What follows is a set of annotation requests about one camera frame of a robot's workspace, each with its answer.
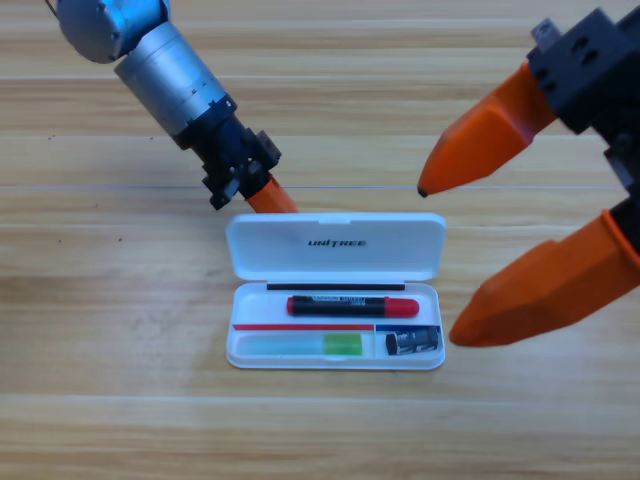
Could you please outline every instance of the blue strip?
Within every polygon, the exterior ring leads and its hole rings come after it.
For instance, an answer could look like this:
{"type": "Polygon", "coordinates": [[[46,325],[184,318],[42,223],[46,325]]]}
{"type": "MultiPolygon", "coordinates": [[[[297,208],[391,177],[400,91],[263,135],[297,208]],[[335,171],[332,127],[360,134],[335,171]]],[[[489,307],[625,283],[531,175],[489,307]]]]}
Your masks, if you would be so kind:
{"type": "Polygon", "coordinates": [[[440,333],[437,325],[376,325],[376,332],[415,332],[417,330],[429,330],[435,328],[440,333]]]}

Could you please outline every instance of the marker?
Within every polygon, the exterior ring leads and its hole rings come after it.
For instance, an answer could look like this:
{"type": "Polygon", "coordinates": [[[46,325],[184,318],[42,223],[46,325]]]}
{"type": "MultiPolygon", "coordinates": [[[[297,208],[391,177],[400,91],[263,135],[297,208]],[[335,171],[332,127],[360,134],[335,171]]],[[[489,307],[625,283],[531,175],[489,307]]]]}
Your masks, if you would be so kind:
{"type": "Polygon", "coordinates": [[[287,301],[287,311],[290,315],[411,318],[418,315],[420,304],[410,298],[294,296],[287,301]]]}

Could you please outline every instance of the wooden table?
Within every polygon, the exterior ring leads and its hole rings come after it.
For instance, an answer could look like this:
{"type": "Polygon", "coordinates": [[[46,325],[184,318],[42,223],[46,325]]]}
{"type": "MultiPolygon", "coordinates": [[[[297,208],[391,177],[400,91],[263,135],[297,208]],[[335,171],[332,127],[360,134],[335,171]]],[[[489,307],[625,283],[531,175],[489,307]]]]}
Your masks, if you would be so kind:
{"type": "MultiPolygon", "coordinates": [[[[433,211],[445,328],[492,273],[625,194],[560,125],[422,200],[437,136],[514,71],[545,16],[594,0],[182,0],[178,26],[285,152],[301,210],[433,211]]],[[[619,19],[631,0],[602,2],[619,19]]],[[[432,373],[232,368],[224,227],[181,152],[39,1],[0,4],[0,476],[637,479],[638,292],[432,373]]]]}

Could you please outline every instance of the red line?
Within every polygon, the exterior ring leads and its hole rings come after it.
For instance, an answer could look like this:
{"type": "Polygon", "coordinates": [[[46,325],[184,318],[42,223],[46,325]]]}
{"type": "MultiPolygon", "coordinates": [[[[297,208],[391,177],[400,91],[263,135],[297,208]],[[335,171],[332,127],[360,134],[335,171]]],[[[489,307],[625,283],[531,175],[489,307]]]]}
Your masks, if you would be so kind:
{"type": "Polygon", "coordinates": [[[277,330],[293,330],[293,331],[318,331],[318,330],[356,330],[356,331],[373,331],[373,325],[370,324],[321,324],[321,323],[240,323],[233,326],[234,330],[239,331],[277,331],[277,330]]]}

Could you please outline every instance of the orange fingertip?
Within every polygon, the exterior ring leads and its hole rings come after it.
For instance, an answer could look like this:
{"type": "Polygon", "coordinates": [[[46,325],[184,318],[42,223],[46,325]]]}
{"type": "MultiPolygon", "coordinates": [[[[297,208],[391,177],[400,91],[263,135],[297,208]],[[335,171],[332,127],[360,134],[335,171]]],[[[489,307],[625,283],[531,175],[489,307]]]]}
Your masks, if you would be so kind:
{"type": "Polygon", "coordinates": [[[462,346],[508,345],[572,325],[640,285],[640,256],[608,212],[539,245],[487,280],[450,333],[462,346]]]}
{"type": "Polygon", "coordinates": [[[444,132],[422,171],[419,191],[426,196],[491,175],[555,118],[523,64],[444,132]]]}
{"type": "Polygon", "coordinates": [[[274,177],[247,203],[256,213],[298,213],[298,207],[274,177]]]}

